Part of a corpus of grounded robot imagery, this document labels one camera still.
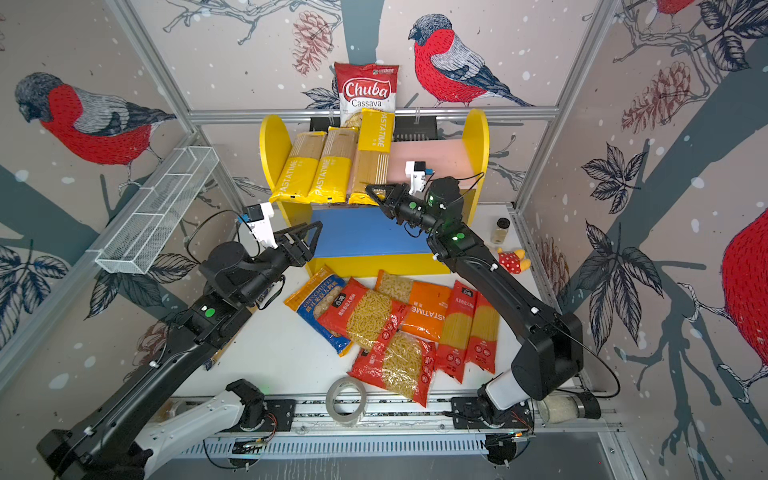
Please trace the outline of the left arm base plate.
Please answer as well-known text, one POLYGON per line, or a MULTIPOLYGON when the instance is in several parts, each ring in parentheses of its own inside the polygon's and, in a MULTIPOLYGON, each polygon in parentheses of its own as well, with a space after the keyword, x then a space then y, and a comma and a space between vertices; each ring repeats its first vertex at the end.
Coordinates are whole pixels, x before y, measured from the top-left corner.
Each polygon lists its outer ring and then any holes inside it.
POLYGON ((258 406, 247 407, 241 419, 221 433, 288 432, 292 428, 297 401, 267 397, 258 406))

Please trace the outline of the red spaghetti bag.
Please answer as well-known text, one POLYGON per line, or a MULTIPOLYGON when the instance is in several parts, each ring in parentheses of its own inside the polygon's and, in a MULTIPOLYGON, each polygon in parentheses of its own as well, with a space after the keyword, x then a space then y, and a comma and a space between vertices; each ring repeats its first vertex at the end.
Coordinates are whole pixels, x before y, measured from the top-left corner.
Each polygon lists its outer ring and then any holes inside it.
POLYGON ((467 346, 474 318, 477 292, 460 281, 454 283, 436 354, 436 368, 463 382, 467 346))
POLYGON ((499 313, 490 302, 478 294, 465 358, 490 374, 496 372, 500 320, 499 313))

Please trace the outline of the yellow shelf pink blue boards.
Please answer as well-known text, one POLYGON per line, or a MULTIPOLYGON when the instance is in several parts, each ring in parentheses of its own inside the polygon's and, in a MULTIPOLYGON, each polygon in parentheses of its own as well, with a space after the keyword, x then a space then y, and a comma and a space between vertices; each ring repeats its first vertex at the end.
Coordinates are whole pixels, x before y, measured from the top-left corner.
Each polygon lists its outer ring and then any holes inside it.
POLYGON ((319 221, 323 229, 308 273, 328 266, 342 277, 390 274, 443 275, 450 269, 431 247, 459 250, 466 238, 438 236, 435 228, 447 218, 451 233, 458 223, 473 222, 489 164, 490 132, 485 113, 469 112, 461 139, 396 142, 390 155, 393 180, 387 188, 387 217, 378 205, 313 209, 308 204, 281 202, 289 226, 319 221))

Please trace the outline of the yellow plush toy red dress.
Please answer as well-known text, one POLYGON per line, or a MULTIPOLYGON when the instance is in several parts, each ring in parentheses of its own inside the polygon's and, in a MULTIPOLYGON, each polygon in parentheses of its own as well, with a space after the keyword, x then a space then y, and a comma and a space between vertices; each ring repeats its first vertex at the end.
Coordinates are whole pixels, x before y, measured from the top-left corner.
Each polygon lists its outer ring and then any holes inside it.
POLYGON ((532 266, 531 260, 526 256, 526 251, 523 249, 503 250, 498 248, 497 254, 499 264, 512 275, 519 275, 532 266))

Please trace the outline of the clear tape roll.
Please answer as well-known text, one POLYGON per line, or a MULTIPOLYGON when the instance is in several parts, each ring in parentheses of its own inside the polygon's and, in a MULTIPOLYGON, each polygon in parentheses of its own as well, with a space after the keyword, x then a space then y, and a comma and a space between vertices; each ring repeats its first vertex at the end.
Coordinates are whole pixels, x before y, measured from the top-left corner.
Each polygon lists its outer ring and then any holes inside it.
POLYGON ((325 396, 326 413, 336 424, 352 428, 363 418, 368 403, 364 384, 352 377, 336 380, 325 396))

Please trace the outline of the black rack behind shelf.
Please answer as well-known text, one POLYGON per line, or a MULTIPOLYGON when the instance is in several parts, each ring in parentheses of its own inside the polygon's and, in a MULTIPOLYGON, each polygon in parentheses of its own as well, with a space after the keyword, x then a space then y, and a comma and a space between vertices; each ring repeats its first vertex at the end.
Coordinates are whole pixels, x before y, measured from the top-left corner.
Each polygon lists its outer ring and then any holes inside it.
MULTIPOLYGON (((327 132, 330 127, 340 127, 339 117, 310 119, 310 131, 327 132)), ((438 140, 438 126, 435 117, 399 116, 393 130, 394 142, 434 141, 438 140)))

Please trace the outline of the red macaroni bag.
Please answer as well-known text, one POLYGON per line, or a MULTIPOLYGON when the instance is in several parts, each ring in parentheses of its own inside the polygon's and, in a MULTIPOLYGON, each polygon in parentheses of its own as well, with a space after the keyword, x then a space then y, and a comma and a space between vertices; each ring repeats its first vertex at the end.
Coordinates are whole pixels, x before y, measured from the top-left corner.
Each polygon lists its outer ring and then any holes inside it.
POLYGON ((332 296, 328 309, 318 322, 361 349, 370 351, 384 330, 396 332, 411 307, 386 294, 369 289, 351 278, 332 296))
POLYGON ((434 343, 397 332, 360 353, 348 375, 426 407, 436 353, 434 343))

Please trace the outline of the small spice jar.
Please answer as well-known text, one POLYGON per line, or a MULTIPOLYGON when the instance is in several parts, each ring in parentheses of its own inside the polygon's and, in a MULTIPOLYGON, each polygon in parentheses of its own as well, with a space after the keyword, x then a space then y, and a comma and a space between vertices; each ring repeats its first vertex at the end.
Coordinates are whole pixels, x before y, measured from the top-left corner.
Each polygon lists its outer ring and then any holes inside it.
POLYGON ((496 220, 494 231, 491 235, 491 242, 496 245, 501 245, 506 240, 507 234, 511 226, 511 221, 506 217, 499 217, 496 220))

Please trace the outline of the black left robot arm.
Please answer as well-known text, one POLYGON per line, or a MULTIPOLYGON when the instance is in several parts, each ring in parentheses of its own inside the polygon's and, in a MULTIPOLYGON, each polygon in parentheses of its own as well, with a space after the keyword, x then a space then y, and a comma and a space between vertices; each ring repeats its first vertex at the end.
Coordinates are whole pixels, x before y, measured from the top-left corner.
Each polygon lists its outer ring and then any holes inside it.
POLYGON ((205 294, 170 327, 165 346, 99 408, 69 430, 54 429, 37 450, 56 479, 147 479, 182 451, 239 423, 256 428, 264 396, 237 380, 207 405, 149 424, 176 390, 251 318, 259 297, 291 267, 313 259, 323 225, 275 233, 275 246, 251 256, 239 242, 215 247, 199 269, 205 294))

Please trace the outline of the glass jar black lid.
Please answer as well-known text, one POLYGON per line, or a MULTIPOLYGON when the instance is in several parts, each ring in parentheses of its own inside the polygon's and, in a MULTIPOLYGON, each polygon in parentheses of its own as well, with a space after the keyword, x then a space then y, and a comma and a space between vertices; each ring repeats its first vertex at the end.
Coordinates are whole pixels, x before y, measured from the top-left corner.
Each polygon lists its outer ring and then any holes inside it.
POLYGON ((576 419, 598 420, 602 417, 600 403, 590 392, 556 391, 536 401, 544 424, 560 424, 576 419))

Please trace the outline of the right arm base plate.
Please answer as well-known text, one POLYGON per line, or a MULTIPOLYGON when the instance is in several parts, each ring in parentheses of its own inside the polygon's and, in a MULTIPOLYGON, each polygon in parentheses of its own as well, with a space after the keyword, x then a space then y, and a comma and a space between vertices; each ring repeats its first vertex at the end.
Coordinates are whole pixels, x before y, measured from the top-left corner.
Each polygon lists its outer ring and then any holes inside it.
POLYGON ((527 403, 498 410, 478 397, 452 397, 445 415, 452 419, 455 429, 521 429, 535 425, 535 414, 527 403))

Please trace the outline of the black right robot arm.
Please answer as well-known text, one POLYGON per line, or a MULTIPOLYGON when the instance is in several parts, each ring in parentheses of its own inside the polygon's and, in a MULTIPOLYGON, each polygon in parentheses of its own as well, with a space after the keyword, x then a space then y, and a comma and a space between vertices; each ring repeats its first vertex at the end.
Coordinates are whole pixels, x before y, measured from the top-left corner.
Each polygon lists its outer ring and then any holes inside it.
POLYGON ((425 232, 434 259, 474 286, 516 335, 520 349, 510 368, 477 393, 480 417, 499 425, 514 406, 545 399, 581 372, 583 326, 530 293, 495 259, 463 221, 457 179, 444 177, 436 185, 423 199, 405 183, 371 184, 365 191, 388 218, 425 232))

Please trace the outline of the blue orange pasta bag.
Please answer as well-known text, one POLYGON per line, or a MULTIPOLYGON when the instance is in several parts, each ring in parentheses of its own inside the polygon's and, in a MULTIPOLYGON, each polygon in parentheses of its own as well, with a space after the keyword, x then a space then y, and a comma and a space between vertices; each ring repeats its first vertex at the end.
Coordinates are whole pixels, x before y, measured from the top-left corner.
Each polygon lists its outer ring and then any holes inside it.
POLYGON ((327 341, 339 357, 348 353, 351 341, 331 332, 318 319, 327 312, 345 286, 345 281, 331 268, 322 266, 299 290, 284 300, 284 304, 327 341))

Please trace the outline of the orange Pastatime pasta bag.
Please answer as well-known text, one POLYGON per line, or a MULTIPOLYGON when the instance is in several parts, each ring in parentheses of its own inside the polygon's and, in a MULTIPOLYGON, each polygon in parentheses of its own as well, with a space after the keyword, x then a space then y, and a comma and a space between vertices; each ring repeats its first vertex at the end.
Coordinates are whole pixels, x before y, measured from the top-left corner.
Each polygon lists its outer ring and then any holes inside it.
POLYGON ((440 341, 451 297, 449 287, 380 270, 375 290, 410 306, 403 331, 426 341, 440 341))

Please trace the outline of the dark blue spaghetti bag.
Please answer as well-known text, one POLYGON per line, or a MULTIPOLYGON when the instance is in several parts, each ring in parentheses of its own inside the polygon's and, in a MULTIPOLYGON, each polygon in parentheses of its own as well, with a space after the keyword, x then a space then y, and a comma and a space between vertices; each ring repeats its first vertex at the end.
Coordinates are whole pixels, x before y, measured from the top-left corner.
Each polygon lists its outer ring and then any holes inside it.
MULTIPOLYGON (((249 316, 252 316, 253 314, 255 314, 257 311, 261 309, 263 304, 266 302, 266 298, 268 294, 269 294, 269 291, 266 290, 256 298, 255 305, 253 307, 248 308, 249 316)), ((214 369, 220 363, 221 357, 229 349, 229 347, 234 344, 237 335, 240 333, 240 330, 243 328, 245 324, 246 324, 245 319, 242 319, 242 321, 237 323, 237 329, 231 331, 231 334, 232 334, 231 338, 224 344, 224 346, 221 349, 219 349, 215 354, 212 355, 211 358, 209 358, 203 364, 203 369, 205 371, 210 371, 214 369)))

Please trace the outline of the red macaroni bag upper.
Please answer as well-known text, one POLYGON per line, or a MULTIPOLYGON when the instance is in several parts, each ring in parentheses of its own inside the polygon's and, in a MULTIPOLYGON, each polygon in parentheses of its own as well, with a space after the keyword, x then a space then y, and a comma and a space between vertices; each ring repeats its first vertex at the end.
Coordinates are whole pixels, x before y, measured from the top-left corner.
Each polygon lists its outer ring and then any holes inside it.
POLYGON ((386 294, 369 289, 351 278, 332 296, 328 309, 318 322, 361 349, 370 351, 384 330, 396 332, 411 307, 386 294))

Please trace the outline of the red macaroni bag lower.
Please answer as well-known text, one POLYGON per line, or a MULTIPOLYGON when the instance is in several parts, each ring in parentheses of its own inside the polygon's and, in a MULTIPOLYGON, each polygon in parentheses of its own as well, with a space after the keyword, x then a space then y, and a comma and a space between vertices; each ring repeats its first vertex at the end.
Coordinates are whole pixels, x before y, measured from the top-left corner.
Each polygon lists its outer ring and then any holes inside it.
POLYGON ((436 353, 434 343, 397 332, 360 353, 348 375, 426 407, 436 353))

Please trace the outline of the red Chuba cassava chips bag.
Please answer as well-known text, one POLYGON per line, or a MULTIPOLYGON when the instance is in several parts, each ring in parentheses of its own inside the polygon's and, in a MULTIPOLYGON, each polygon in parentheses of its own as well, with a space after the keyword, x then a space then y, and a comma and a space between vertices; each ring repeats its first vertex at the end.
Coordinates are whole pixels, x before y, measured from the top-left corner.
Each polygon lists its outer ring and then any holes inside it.
POLYGON ((398 66, 336 63, 334 67, 341 127, 359 127, 364 109, 395 112, 398 66))

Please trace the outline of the yellow Pastatime spaghetti bag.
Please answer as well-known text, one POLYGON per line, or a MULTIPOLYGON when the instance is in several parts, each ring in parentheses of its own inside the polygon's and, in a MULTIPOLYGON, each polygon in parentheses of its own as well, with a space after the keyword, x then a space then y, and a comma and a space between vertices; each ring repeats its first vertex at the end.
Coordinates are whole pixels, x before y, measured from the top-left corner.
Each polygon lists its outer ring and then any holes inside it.
POLYGON ((324 149, 323 131, 297 135, 270 197, 271 202, 309 204, 309 191, 324 149))
POLYGON ((308 199, 312 204, 339 204, 347 199, 357 128, 330 127, 308 199))

